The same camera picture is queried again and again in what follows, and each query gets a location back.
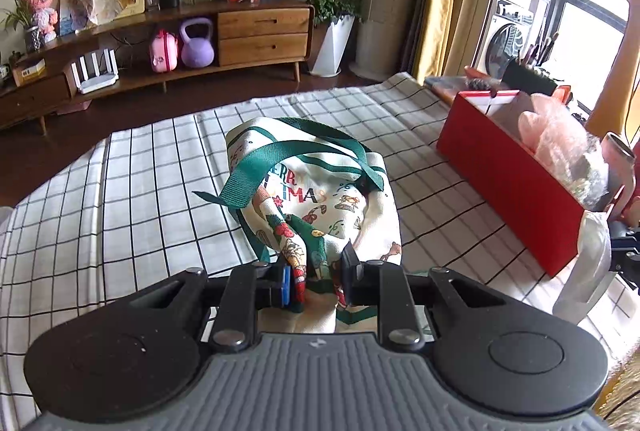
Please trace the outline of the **christmas tote bag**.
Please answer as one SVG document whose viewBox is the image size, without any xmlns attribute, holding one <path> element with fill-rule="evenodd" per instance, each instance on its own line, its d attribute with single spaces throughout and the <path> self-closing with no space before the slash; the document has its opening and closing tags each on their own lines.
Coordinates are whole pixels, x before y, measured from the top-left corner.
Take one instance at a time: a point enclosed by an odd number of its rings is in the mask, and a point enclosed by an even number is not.
<svg viewBox="0 0 640 431">
<path fill-rule="evenodd" d="M 383 157 L 349 134 L 303 118 L 258 117 L 226 136 L 229 177 L 219 195 L 262 262 L 292 269 L 291 305 L 264 309 L 273 333 L 373 331 L 378 310 L 345 298 L 341 253 L 401 261 L 398 211 Z"/>
</svg>

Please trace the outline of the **pink bubble wrap bag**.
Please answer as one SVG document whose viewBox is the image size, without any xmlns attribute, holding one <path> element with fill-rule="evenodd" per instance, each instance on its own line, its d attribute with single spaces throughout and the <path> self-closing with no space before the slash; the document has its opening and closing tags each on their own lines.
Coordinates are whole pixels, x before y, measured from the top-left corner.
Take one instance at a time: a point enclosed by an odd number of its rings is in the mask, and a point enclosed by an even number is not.
<svg viewBox="0 0 640 431">
<path fill-rule="evenodd" d="M 588 150 L 586 130 L 557 99 L 541 93 L 529 99 L 532 106 L 518 116 L 522 143 L 556 176 L 570 174 Z"/>
</svg>

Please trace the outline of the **clear bubble wrap sheet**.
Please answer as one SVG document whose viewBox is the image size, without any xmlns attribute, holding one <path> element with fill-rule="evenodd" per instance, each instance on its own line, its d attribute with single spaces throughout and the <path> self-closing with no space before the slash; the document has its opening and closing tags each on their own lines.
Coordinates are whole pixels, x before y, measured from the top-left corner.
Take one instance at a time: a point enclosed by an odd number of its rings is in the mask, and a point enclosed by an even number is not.
<svg viewBox="0 0 640 431">
<path fill-rule="evenodd" d="M 608 192 L 608 164 L 600 140 L 588 133 L 584 145 L 576 145 L 561 157 L 560 181 L 585 209 L 593 211 Z"/>
</svg>

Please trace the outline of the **white printed paper sheet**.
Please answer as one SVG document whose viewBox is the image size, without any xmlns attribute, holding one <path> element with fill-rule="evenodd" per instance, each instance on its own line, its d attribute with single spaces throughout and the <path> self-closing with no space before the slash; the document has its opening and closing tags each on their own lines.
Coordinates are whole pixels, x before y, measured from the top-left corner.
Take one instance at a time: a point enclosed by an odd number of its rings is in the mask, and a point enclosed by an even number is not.
<svg viewBox="0 0 640 431">
<path fill-rule="evenodd" d="M 575 325 L 600 301 L 614 279 L 611 234 L 605 212 L 585 212 L 577 250 L 572 272 L 552 309 L 556 317 Z"/>
</svg>

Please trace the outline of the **pink steel tumbler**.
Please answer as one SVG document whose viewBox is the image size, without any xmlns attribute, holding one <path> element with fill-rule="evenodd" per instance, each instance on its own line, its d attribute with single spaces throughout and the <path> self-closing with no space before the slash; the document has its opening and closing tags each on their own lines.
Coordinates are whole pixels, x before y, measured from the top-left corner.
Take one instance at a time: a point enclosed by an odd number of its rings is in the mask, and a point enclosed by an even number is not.
<svg viewBox="0 0 640 431">
<path fill-rule="evenodd" d="M 601 148 L 603 158 L 610 169 L 610 177 L 614 178 L 615 202 L 610 218 L 615 220 L 623 213 L 636 190 L 636 155 L 622 137 L 612 131 L 605 134 Z"/>
</svg>

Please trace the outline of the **giraffe plush toy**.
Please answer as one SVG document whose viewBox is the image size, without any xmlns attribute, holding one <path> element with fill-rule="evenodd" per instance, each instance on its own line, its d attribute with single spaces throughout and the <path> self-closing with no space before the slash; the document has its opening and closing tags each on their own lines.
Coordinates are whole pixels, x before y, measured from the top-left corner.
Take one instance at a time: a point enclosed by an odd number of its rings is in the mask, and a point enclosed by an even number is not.
<svg viewBox="0 0 640 431">
<path fill-rule="evenodd" d="M 588 132 L 603 139 L 608 132 L 621 136 L 639 67 L 639 0 L 626 0 L 628 20 L 608 78 L 586 123 Z"/>
</svg>

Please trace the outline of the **white checkered tablecloth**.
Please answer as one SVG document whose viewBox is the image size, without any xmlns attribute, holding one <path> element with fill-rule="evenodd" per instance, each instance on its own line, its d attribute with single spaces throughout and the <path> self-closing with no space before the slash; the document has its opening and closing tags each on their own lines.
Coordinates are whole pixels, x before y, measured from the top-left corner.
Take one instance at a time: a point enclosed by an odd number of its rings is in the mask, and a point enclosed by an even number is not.
<svg viewBox="0 0 640 431">
<path fill-rule="evenodd" d="M 552 313 L 551 277 L 437 151 L 451 104 L 407 74 L 251 100 L 107 136 L 1 214 L 6 430 L 615 430 L 600 393 L 622 310 Z M 229 210 L 227 134 L 258 117 L 341 130 L 385 162 L 425 344 L 373 331 L 208 343 L 207 281 L 260 261 Z"/>
</svg>

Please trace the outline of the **red cardboard box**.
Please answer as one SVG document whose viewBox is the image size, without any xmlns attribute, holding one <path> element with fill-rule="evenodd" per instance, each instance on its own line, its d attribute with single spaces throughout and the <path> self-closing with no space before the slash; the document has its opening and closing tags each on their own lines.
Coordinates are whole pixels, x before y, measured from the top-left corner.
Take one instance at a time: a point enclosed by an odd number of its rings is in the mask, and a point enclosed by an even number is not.
<svg viewBox="0 0 640 431">
<path fill-rule="evenodd" d="M 577 255 L 585 209 L 523 145 L 518 117 L 532 108 L 521 91 L 461 91 L 436 147 L 553 277 Z"/>
</svg>

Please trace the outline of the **washing machine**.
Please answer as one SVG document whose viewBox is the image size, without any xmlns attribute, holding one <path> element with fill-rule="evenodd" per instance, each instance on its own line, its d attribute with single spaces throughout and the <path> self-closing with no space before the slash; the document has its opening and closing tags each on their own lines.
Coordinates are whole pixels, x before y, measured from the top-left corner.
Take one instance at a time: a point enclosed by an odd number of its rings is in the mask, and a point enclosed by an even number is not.
<svg viewBox="0 0 640 431">
<path fill-rule="evenodd" d="M 533 19 L 533 13 L 518 4 L 492 0 L 474 67 L 491 78 L 501 79 L 510 61 L 523 53 Z"/>
</svg>

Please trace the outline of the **purple kettlebell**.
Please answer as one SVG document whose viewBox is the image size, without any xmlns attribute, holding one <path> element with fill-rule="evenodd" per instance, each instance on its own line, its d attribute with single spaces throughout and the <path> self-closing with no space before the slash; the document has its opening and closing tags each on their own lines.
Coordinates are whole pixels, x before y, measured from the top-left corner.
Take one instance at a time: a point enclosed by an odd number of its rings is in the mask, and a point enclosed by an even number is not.
<svg viewBox="0 0 640 431">
<path fill-rule="evenodd" d="M 205 37 L 190 37 L 188 28 L 204 26 L 207 28 Z M 215 50 L 212 45 L 213 22 L 206 17 L 191 18 L 180 25 L 182 39 L 181 61 L 189 68 L 204 68 L 213 63 Z"/>
</svg>

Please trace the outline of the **white wifi router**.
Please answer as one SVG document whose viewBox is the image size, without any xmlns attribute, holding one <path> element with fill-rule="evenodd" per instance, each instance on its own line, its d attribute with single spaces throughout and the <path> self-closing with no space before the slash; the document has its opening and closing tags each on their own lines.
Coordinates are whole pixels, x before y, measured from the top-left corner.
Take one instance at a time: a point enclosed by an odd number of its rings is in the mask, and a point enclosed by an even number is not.
<svg viewBox="0 0 640 431">
<path fill-rule="evenodd" d="M 119 78 L 115 51 L 104 49 L 102 55 L 90 52 L 70 63 L 73 83 L 80 94 L 89 94 L 114 86 Z"/>
</svg>

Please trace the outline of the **pink toy case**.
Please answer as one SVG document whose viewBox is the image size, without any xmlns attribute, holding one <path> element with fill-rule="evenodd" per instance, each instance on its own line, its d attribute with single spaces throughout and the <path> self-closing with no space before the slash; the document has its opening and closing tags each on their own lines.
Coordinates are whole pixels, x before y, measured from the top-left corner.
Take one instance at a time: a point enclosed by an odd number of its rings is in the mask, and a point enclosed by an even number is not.
<svg viewBox="0 0 640 431">
<path fill-rule="evenodd" d="M 151 67 L 154 73 L 169 73 L 178 65 L 178 39 L 165 29 L 156 32 L 149 47 Z"/>
</svg>

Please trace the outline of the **wooden tv sideboard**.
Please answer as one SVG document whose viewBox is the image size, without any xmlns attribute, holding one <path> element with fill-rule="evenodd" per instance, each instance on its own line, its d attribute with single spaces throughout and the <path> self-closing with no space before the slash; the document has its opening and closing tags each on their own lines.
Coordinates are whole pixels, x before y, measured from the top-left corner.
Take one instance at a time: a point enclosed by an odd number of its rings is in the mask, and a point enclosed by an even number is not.
<svg viewBox="0 0 640 431">
<path fill-rule="evenodd" d="M 20 58 L 1 125 L 43 121 L 104 96 L 310 55 L 314 8 L 298 0 L 214 1 L 153 11 L 54 40 Z"/>
</svg>

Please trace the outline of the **pink doll figure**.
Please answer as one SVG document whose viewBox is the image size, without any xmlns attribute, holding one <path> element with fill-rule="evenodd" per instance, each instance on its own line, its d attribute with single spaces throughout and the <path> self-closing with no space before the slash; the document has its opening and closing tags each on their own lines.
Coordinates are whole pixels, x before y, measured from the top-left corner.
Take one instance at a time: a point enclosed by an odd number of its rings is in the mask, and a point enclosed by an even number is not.
<svg viewBox="0 0 640 431">
<path fill-rule="evenodd" d="M 54 8 L 54 0 L 25 1 L 32 14 L 32 24 L 38 27 L 42 42 L 47 44 L 55 40 L 58 11 Z"/>
</svg>

